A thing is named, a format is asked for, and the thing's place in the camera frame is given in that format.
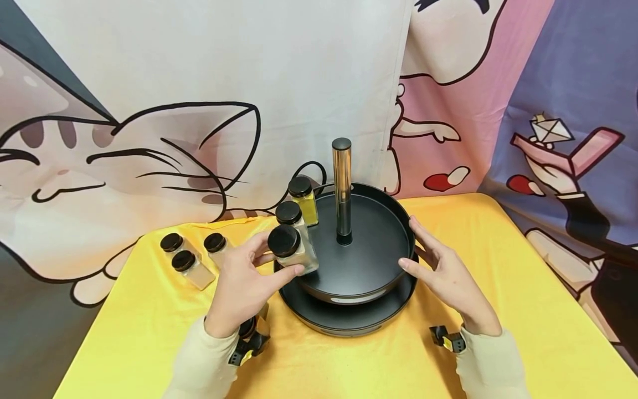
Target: glass jar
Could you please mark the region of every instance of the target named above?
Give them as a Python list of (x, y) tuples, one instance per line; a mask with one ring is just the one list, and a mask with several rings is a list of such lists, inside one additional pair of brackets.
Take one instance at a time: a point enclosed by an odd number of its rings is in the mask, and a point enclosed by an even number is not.
[(180, 251), (190, 251), (192, 253), (197, 252), (193, 245), (191, 245), (187, 239), (184, 239), (178, 233), (169, 233), (164, 236), (164, 238), (162, 238), (159, 242), (159, 247), (171, 258)]
[(301, 213), (308, 227), (319, 223), (317, 204), (315, 202), (315, 192), (313, 186), (306, 176), (297, 176), (288, 183), (288, 193), (292, 200), (299, 204)]
[(268, 236), (268, 248), (280, 265), (287, 267), (296, 264), (304, 266), (300, 276), (312, 273), (319, 268), (315, 250), (291, 225), (278, 225)]
[(197, 259), (193, 252), (183, 250), (173, 256), (171, 265), (200, 291), (215, 281), (215, 275)]
[(306, 221), (298, 203), (292, 201), (280, 203), (275, 209), (275, 217), (280, 225), (291, 225), (299, 231), (299, 234), (310, 241), (308, 226), (306, 226)]
[(233, 248), (233, 245), (220, 233), (212, 233), (204, 239), (204, 248), (206, 248), (209, 258), (215, 262), (215, 266), (219, 269), (220, 265), (224, 263), (225, 253)]

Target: table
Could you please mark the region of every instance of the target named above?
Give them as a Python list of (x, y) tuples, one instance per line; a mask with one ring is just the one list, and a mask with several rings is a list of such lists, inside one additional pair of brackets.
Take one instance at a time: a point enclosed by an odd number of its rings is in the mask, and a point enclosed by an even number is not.
[[(534, 398), (625, 398), (638, 379), (607, 343), (501, 207), (482, 194), (400, 201), (455, 248), (517, 340)], [(144, 236), (128, 259), (55, 398), (159, 398), (191, 323), (215, 284), (192, 289), (158, 243), (168, 232), (201, 242), (214, 231), (234, 245), (275, 226), (273, 218), (189, 223)], [(272, 272), (272, 264), (259, 268)], [(359, 338), (321, 335), (279, 294), (270, 303), (267, 350), (239, 369), (230, 398), (464, 398), (454, 356), (428, 327), (459, 316), (419, 283), (390, 325)]]

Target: yellow spice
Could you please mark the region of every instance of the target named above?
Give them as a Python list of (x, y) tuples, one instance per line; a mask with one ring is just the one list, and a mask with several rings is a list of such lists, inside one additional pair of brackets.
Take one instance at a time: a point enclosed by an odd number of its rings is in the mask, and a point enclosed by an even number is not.
[(292, 200), (298, 203), (301, 208), (301, 215), (304, 217), (304, 222), (306, 222), (307, 226), (314, 226), (319, 223), (315, 193), (310, 192), (310, 194), (301, 198), (292, 197)]

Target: stainless steel pole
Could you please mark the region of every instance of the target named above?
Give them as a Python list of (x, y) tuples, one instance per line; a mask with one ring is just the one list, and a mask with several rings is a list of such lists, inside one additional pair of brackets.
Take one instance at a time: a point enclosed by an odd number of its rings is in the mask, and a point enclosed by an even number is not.
[(337, 242), (352, 242), (350, 224), (350, 188), (352, 187), (352, 143), (345, 137), (332, 141), (332, 166), (334, 167), (334, 196), (337, 205)]

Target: sleeve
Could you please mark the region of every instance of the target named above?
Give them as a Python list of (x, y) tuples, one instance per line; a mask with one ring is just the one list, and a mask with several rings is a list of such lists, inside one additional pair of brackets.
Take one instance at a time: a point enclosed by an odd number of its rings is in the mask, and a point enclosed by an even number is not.
[(164, 399), (224, 398), (237, 376), (237, 367), (228, 364), (239, 335), (213, 338), (204, 330), (204, 318), (195, 321), (186, 334), (173, 369), (173, 378)]
[(605, 253), (605, 258), (638, 269), (636, 251), (628, 245), (623, 245), (607, 239), (611, 228), (609, 220), (591, 201), (587, 193), (573, 193), (557, 195), (567, 210), (567, 224), (565, 229), (572, 238), (594, 247)]
[(456, 372), (468, 399), (530, 399), (523, 361), (514, 337), (474, 335), (461, 328), (466, 348), (456, 357)]

